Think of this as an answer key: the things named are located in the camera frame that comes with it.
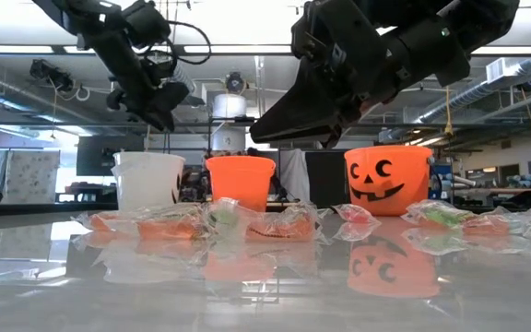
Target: pumpkin mouth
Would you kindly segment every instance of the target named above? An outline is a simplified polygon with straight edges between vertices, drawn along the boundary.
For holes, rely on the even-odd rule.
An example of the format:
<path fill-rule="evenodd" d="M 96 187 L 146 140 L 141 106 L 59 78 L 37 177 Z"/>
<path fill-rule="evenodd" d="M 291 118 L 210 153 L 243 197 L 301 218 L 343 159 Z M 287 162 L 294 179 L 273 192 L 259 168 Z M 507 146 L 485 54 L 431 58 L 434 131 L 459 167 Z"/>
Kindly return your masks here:
<path fill-rule="evenodd" d="M 404 186 L 405 186 L 405 184 L 400 184 L 400 185 L 398 185 L 398 186 L 396 186 L 394 188 L 386 189 L 384 191 L 384 196 L 382 196 L 382 197 L 377 196 L 376 193 L 361 192 L 360 190 L 356 190 L 352 186 L 350 188 L 351 188 L 351 193 L 357 199 L 361 199 L 362 196 L 366 196 L 368 198 L 369 202 L 375 202 L 375 201 L 383 200 L 383 199 L 386 199 L 386 198 L 388 198 L 390 196 L 393 196 L 394 194 L 396 194 L 399 191 L 401 191 L 401 189 L 403 189 Z"/>

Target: orange bucket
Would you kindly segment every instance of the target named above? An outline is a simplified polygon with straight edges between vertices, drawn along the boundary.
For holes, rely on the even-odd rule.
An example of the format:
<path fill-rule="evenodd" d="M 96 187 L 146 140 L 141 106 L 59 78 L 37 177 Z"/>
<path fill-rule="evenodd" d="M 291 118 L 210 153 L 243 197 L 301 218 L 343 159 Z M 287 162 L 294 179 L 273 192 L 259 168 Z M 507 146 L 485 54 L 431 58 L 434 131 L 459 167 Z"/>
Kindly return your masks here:
<path fill-rule="evenodd" d="M 244 208 L 265 212 L 270 178 L 276 163 L 268 158 L 248 156 L 213 157 L 206 161 L 212 183 L 212 199 L 239 200 Z"/>
<path fill-rule="evenodd" d="M 384 146 L 346 152 L 351 203 L 375 216 L 401 216 L 428 198 L 431 150 Z"/>

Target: ceiling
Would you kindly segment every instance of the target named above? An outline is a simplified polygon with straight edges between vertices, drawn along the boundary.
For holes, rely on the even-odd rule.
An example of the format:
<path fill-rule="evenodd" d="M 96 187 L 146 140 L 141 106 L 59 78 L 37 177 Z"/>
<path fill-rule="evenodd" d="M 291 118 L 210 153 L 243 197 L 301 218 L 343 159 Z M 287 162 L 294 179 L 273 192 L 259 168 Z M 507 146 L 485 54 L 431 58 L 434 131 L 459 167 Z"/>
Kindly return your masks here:
<path fill-rule="evenodd" d="M 129 0 L 113 1 L 122 5 L 132 3 Z M 161 12 L 168 12 L 169 19 L 189 22 L 197 25 L 209 35 L 213 44 L 289 44 L 290 27 L 301 15 L 301 0 L 197 0 L 192 1 L 190 8 L 186 3 L 175 4 L 175 1 L 156 1 Z M 531 1 L 522 1 L 522 6 L 508 35 L 493 45 L 531 45 Z M 172 38 L 176 44 L 203 44 L 201 36 L 186 27 L 173 28 Z M 0 0 L 0 44 L 13 45 L 74 45 L 76 38 L 44 15 L 31 1 Z M 16 121 L 26 118 L 34 121 L 39 115 L 55 113 L 64 121 L 84 123 L 123 122 L 127 117 L 123 113 L 109 113 L 105 107 L 105 94 L 92 92 L 87 101 L 57 101 L 63 109 L 53 109 L 54 94 L 46 82 L 36 82 L 29 75 L 30 65 L 34 58 L 42 58 L 53 65 L 70 73 L 72 78 L 85 87 L 95 90 L 109 90 L 108 71 L 95 56 L 46 55 L 46 56 L 0 56 L 0 79 L 17 87 L 23 87 L 43 101 L 33 102 L 20 98 L 21 93 L 12 89 L 3 90 L 2 97 L 23 106 L 31 111 L 19 111 L 13 107 L 0 106 L 0 121 Z M 485 76 L 485 65 L 495 58 L 473 58 L 471 75 L 467 80 L 453 84 L 452 93 L 463 89 L 469 82 Z M 187 75 L 195 81 L 199 95 L 203 85 L 219 91 L 218 79 L 222 80 L 228 73 L 238 71 L 252 85 L 244 92 L 249 101 L 250 113 L 257 114 L 255 57 L 213 56 L 203 65 L 183 65 Z M 266 108 L 273 105 L 288 90 L 296 77 L 298 61 L 291 56 L 264 56 L 263 89 Z M 432 103 L 445 98 L 445 89 L 440 87 L 434 77 L 400 93 L 396 99 L 380 106 L 365 119 L 367 123 L 395 124 L 407 120 L 404 114 L 411 110 L 423 110 Z M 509 103 L 509 93 L 488 96 L 472 105 L 472 109 L 489 112 L 497 110 Z M 175 114 L 181 121 L 204 122 L 207 119 L 205 108 L 182 106 Z M 520 118 L 520 113 L 508 114 Z M 368 136 L 378 134 L 380 128 L 355 128 L 351 136 Z M 99 129 L 96 133 L 115 133 L 112 130 Z"/>

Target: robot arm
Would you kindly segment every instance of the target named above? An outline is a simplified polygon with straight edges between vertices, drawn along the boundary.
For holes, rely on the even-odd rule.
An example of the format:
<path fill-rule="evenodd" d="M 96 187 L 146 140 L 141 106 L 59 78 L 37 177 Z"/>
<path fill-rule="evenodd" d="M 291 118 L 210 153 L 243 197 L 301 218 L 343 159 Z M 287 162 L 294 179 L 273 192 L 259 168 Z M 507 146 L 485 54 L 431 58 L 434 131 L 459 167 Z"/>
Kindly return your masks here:
<path fill-rule="evenodd" d="M 310 136 L 333 147 L 375 104 L 434 74 L 467 77 L 469 55 L 503 36 L 519 0 L 307 2 L 292 27 L 294 86 L 251 128 L 256 143 Z M 380 36 L 376 29 L 396 29 Z"/>
<path fill-rule="evenodd" d="M 177 57 L 168 64 L 139 58 L 143 49 L 169 41 L 169 22 L 152 2 L 134 2 L 124 11 L 100 0 L 33 0 L 52 20 L 77 36 L 79 49 L 93 49 L 120 85 L 107 99 L 108 107 L 126 107 L 143 121 L 173 130 L 171 110 L 190 93 L 185 84 L 164 82 L 173 75 Z"/>

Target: white bucket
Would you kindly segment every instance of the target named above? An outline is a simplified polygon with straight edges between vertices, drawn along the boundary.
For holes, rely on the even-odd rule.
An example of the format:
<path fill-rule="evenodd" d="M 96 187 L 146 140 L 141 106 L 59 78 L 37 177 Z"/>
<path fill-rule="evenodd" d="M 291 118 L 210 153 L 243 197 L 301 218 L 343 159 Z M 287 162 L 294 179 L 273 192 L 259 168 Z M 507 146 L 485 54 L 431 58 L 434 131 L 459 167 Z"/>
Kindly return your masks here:
<path fill-rule="evenodd" d="M 180 196 L 184 158 L 151 152 L 114 154 L 112 173 L 117 181 L 121 211 L 169 207 Z"/>

